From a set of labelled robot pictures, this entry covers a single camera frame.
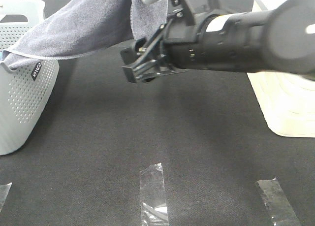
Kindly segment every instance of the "metal screw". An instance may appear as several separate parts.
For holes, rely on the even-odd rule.
[[[145,53],[146,50],[147,50],[146,48],[142,48],[142,47],[141,47],[141,48],[139,48],[139,53]]]
[[[182,18],[182,17],[183,17],[183,13],[182,13],[182,12],[179,12],[179,13],[176,14],[176,16],[177,16],[178,18]]]

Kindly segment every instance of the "perforated basket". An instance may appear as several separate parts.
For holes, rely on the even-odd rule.
[[[44,7],[41,0],[1,4],[0,14],[24,15],[28,21],[0,23],[0,52],[44,20]],[[59,65],[42,61],[36,79],[32,78],[34,69],[35,65],[30,65],[11,71],[0,63],[0,155],[16,151],[27,140],[49,99]]]

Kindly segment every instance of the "tape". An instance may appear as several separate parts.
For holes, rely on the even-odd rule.
[[[169,226],[162,164],[140,172],[142,226]]]
[[[239,14],[243,14],[243,13],[234,13],[234,14],[226,14],[226,15],[222,15],[222,16],[219,16],[219,17],[216,17],[214,20],[212,20],[207,29],[206,29],[206,32],[218,32],[218,31],[221,31],[224,27],[224,25],[226,24],[226,22],[228,21],[228,19],[231,17],[231,16],[234,16],[234,15],[239,15]]]
[[[273,226],[301,226],[276,178],[258,181],[256,186],[260,191],[260,196],[271,217]]]
[[[6,197],[8,196],[11,186],[12,186],[12,183],[0,186],[0,212],[3,208],[3,205],[5,203]]]

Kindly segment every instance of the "basket handle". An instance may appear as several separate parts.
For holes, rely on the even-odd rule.
[[[4,15],[24,15],[27,25],[35,25],[45,19],[45,2],[42,0],[8,0],[0,2],[0,14]]]

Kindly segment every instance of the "black tabletop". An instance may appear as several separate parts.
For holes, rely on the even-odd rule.
[[[315,140],[272,133],[246,74],[135,85],[121,69],[126,46],[60,61],[26,144],[0,157],[0,184],[13,183],[1,226],[140,226],[139,171],[159,162],[173,226],[271,225],[254,183],[274,177],[314,225]]]

